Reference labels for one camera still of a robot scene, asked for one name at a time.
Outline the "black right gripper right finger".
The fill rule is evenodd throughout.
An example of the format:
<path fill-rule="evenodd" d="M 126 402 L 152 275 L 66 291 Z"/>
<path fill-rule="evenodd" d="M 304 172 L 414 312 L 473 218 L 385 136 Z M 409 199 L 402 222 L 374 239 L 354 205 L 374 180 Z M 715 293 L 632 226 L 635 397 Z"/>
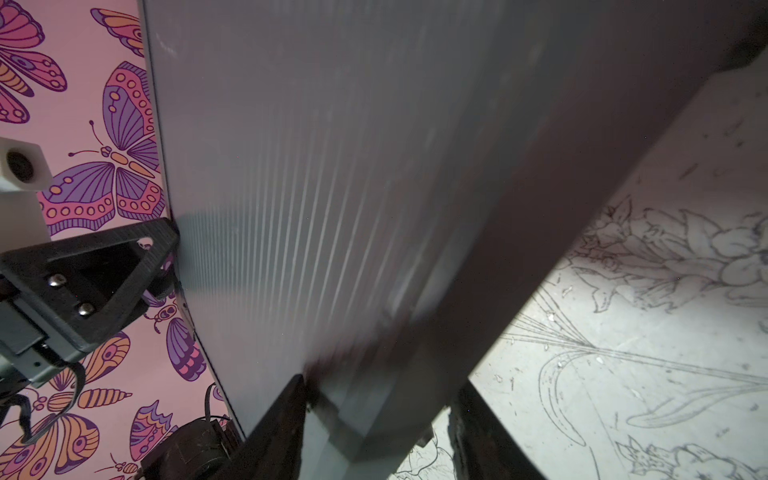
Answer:
<path fill-rule="evenodd" d="M 544 480 L 472 383 L 450 405 L 448 436 L 457 479 Z"/>

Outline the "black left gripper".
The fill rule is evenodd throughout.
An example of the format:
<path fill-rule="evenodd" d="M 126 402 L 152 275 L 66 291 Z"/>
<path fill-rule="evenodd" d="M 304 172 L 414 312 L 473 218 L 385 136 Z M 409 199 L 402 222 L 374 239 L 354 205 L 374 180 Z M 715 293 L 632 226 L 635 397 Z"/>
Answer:
<path fill-rule="evenodd" d="M 19 410 L 22 443 L 36 443 L 77 404 L 87 384 L 81 360 L 146 311 L 145 292 L 162 292 L 178 243 L 174 223 L 159 218 L 2 254 L 13 287 L 1 289 L 1 416 Z M 69 403 L 34 427 L 23 390 L 63 371 Z"/>

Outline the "dark grey poker case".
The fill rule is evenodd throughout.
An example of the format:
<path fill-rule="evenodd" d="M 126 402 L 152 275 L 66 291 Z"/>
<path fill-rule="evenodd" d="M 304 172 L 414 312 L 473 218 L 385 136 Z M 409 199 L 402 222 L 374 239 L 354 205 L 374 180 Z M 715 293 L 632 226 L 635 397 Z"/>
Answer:
<path fill-rule="evenodd" d="M 144 1 L 182 310 L 303 479 L 767 475 L 763 1 Z"/>

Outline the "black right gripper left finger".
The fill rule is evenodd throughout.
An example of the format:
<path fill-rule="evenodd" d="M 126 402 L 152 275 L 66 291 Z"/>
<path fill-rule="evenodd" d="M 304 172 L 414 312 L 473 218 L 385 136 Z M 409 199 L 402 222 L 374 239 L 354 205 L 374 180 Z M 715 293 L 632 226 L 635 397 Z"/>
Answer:
<path fill-rule="evenodd" d="M 212 479 L 298 479 L 306 413 L 305 380 L 296 374 L 235 455 Z"/>

